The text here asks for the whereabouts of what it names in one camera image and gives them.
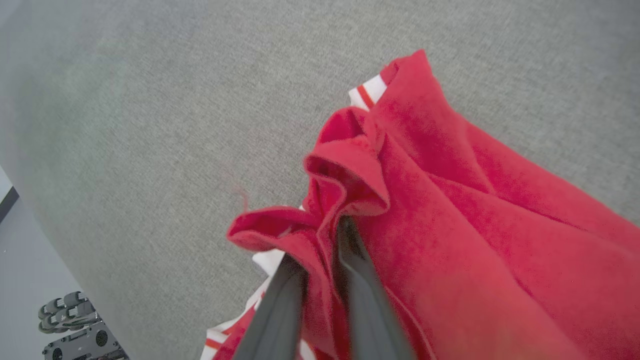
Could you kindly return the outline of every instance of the white stripe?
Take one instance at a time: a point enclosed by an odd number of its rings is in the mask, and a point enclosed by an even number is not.
[[[316,360],[316,355],[304,340],[300,340],[300,357],[302,360]]]
[[[351,98],[351,106],[355,106],[356,108],[369,111],[369,108],[364,103],[364,100],[362,100],[362,97],[358,92],[358,88],[353,88],[349,90],[349,98]]]
[[[233,320],[229,320],[227,322],[223,322],[220,325],[217,325],[215,327],[207,329],[207,334],[209,334],[210,331],[223,332],[223,331],[227,330],[228,328],[233,326],[235,323],[237,323],[240,320],[240,318],[244,315],[244,313],[246,313],[246,310],[243,311],[243,313],[240,314],[240,316],[238,316],[237,318],[235,318]]]
[[[244,306],[244,313],[247,312],[247,310],[251,309],[252,306],[255,305],[256,302],[258,302],[261,298],[262,298],[262,293],[264,293],[265,291],[267,291],[267,288],[269,287],[269,284],[271,283],[271,277],[268,277],[263,283],[262,285],[260,285],[256,290],[255,293],[253,293],[253,295],[251,295],[251,297],[249,298],[249,300],[246,301],[246,305]]]
[[[211,360],[213,359],[213,356],[216,355],[218,351],[214,348],[205,346],[204,349],[202,349],[202,355],[200,355],[200,360]]]
[[[374,104],[378,103],[378,100],[380,100],[382,94],[384,94],[387,89],[387,84],[382,81],[380,74],[374,76],[372,79],[362,84],[362,86],[364,86],[364,90],[367,91],[367,94],[369,94],[369,97]]]
[[[217,332],[211,329],[207,330],[207,339],[212,339],[217,343],[224,343],[228,337],[229,335],[223,334],[222,332]]]
[[[273,249],[264,252],[256,252],[253,256],[253,262],[260,265],[260,267],[269,276],[273,276],[280,266],[280,262],[284,257],[284,251]]]

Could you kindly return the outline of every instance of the wheel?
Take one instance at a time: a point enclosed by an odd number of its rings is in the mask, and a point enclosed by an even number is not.
[[[62,307],[58,307],[58,300],[61,300],[60,298],[57,299],[53,299],[50,302],[47,303],[47,305],[45,305],[45,312],[47,314],[55,314],[57,313],[60,309],[62,309]]]
[[[44,332],[45,334],[53,334],[54,329],[43,329],[42,323],[38,323],[38,331]]]
[[[65,295],[65,306],[67,308],[71,308],[74,307],[78,304],[80,304],[81,302],[85,302],[86,298],[83,299],[78,299],[78,295],[80,294],[80,291],[75,291],[73,293],[68,293]]]
[[[56,315],[48,315],[40,322],[40,327],[45,330],[53,330],[56,327]]]
[[[40,306],[40,309],[38,309],[38,319],[40,319],[40,320],[42,320],[42,319],[47,317],[47,313],[44,312],[45,306]]]

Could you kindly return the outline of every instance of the red cloth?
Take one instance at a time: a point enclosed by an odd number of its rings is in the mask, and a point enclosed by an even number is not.
[[[335,113],[305,158],[307,211],[244,213],[228,231],[308,270],[319,359],[349,358],[332,265],[345,213],[420,359],[639,359],[640,229],[457,114],[423,51],[381,76],[375,106]]]

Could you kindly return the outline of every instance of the gray carpet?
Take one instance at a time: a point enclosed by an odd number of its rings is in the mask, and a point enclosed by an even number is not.
[[[297,206],[347,90],[418,48],[469,121],[640,224],[639,16],[633,0],[23,0],[0,28],[0,165],[132,359],[195,359],[262,280],[225,241],[241,193]]]

